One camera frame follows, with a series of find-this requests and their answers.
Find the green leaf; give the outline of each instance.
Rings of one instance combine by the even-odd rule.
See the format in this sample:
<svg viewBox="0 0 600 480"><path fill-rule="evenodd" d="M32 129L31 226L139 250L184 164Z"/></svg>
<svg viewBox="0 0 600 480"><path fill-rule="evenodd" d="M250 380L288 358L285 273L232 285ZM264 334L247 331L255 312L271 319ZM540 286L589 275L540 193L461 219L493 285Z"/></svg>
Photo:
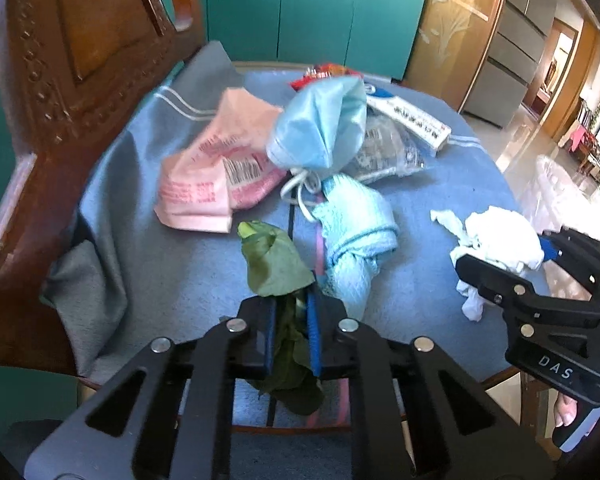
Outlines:
<svg viewBox="0 0 600 480"><path fill-rule="evenodd" d="M276 390L271 395L296 415L311 415L320 408L324 400L324 393L320 389L317 379L311 374L305 375L302 384L297 388Z"/></svg>
<svg viewBox="0 0 600 480"><path fill-rule="evenodd" d="M309 342L300 334L299 338L295 339L294 346L294 361L304 368L311 370L311 361L309 358Z"/></svg>
<svg viewBox="0 0 600 480"><path fill-rule="evenodd" d="M250 381L251 386L261 394L272 394L275 390L291 390L300 386L308 370L297 364L293 355L294 342L284 340L273 361L271 375L262 381Z"/></svg>
<svg viewBox="0 0 600 480"><path fill-rule="evenodd" d="M259 296L284 296L314 282L291 238L266 222L240 222L249 288Z"/></svg>

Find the barcode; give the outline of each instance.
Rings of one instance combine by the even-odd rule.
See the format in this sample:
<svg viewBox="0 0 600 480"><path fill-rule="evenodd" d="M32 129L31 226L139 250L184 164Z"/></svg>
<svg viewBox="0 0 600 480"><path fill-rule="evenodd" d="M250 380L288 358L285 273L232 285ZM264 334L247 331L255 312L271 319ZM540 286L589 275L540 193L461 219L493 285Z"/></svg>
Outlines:
<svg viewBox="0 0 600 480"><path fill-rule="evenodd" d="M380 130L371 128L365 132L365 140L380 140Z"/></svg>
<svg viewBox="0 0 600 480"><path fill-rule="evenodd" d="M245 158L243 160L224 159L224 169L229 179L229 184L237 186L243 182L250 182L260 178L260 166L256 160Z"/></svg>

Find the red snack package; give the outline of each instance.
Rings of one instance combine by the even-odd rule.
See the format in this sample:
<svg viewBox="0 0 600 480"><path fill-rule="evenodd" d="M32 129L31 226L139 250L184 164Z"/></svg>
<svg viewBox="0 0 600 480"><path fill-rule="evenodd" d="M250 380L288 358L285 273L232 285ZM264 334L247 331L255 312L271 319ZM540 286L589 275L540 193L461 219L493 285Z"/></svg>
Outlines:
<svg viewBox="0 0 600 480"><path fill-rule="evenodd" d="M290 83L291 88L296 92L307 86L311 81L322 79L324 77L337 77L341 75L357 75L362 77L360 72L350 70L349 68L338 65L335 63L325 63L322 65L314 65L312 68L307 69L304 76L300 79L296 79Z"/></svg>

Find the wooden door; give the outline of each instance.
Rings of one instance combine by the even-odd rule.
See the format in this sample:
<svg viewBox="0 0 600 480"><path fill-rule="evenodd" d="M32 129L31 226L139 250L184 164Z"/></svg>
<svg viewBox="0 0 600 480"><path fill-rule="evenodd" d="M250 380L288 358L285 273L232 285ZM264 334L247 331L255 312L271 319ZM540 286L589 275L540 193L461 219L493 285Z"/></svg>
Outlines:
<svg viewBox="0 0 600 480"><path fill-rule="evenodd" d="M232 61L274 61L280 0L206 0L209 40Z"/></svg>
<svg viewBox="0 0 600 480"><path fill-rule="evenodd" d="M282 0L278 60L344 64L355 0Z"/></svg>
<svg viewBox="0 0 600 480"><path fill-rule="evenodd" d="M356 0L346 65L402 79L424 0Z"/></svg>

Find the pink plastic bag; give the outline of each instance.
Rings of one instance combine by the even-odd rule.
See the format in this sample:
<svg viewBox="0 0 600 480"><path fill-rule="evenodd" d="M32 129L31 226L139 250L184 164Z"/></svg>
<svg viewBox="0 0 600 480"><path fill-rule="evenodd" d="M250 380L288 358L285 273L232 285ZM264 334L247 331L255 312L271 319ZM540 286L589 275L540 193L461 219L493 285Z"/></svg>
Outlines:
<svg viewBox="0 0 600 480"><path fill-rule="evenodd" d="M195 142L162 162L154 209L160 222L228 233L232 211L256 205L286 174L265 153L281 111L243 88L225 90L218 113Z"/></svg>

